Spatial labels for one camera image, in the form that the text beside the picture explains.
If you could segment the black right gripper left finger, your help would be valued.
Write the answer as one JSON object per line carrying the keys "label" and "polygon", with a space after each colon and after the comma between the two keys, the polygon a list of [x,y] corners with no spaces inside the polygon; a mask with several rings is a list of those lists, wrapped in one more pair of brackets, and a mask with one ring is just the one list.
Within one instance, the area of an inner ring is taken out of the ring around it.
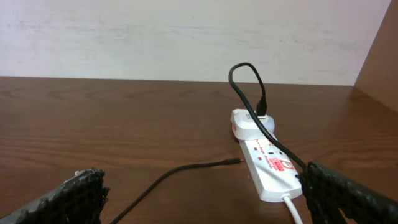
{"label": "black right gripper left finger", "polygon": [[99,224],[109,192],[104,176],[104,170],[76,171],[57,188],[2,217],[1,224]]}

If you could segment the white USB charger adapter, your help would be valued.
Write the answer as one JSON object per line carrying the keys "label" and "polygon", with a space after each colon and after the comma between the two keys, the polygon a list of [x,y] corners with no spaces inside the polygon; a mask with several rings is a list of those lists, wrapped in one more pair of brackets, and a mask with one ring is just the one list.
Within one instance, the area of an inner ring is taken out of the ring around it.
{"label": "white USB charger adapter", "polygon": [[[273,118],[265,115],[260,116],[259,120],[274,137],[275,123]],[[232,110],[231,124],[234,136],[238,140],[249,141],[265,138],[265,135],[260,131],[247,109]]]}

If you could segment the white power strip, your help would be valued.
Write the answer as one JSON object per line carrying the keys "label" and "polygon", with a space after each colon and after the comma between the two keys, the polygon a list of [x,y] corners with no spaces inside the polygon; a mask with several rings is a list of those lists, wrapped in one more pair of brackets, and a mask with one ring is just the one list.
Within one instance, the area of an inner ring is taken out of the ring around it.
{"label": "white power strip", "polygon": [[262,201],[281,202],[283,197],[293,199],[302,194],[294,164],[266,137],[238,141]]}

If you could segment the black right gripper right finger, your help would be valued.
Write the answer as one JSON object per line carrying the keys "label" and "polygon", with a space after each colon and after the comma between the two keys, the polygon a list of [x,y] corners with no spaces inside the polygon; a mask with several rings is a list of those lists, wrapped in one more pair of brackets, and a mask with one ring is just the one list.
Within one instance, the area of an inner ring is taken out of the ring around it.
{"label": "black right gripper right finger", "polygon": [[313,223],[397,224],[397,202],[316,162],[299,173]]}

